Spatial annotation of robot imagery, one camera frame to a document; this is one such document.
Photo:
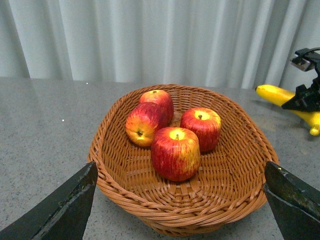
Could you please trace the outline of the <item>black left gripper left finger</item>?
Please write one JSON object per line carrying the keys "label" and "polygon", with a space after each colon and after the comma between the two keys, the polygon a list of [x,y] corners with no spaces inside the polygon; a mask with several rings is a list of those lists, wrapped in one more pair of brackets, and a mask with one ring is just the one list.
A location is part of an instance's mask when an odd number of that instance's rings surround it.
{"label": "black left gripper left finger", "polygon": [[64,182],[22,217],[0,231],[2,240],[81,240],[98,179],[94,162]]}

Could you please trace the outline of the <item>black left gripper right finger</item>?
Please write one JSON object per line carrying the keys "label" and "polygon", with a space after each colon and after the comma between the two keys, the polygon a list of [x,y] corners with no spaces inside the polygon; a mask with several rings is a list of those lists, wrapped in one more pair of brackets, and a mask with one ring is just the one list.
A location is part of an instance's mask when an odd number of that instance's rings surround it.
{"label": "black left gripper right finger", "polygon": [[263,190],[285,240],[320,238],[320,191],[268,161]]}

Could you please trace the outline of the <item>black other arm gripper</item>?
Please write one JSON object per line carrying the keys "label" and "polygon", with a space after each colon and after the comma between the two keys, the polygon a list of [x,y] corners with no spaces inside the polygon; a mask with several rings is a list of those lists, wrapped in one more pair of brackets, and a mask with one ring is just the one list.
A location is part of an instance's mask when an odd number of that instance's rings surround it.
{"label": "black other arm gripper", "polygon": [[320,111],[320,51],[316,48],[303,48],[295,52],[295,65],[303,72],[315,70],[317,77],[312,80],[312,84],[307,88],[304,84],[296,87],[298,96],[294,96],[281,107],[285,110],[295,110],[301,112]]}

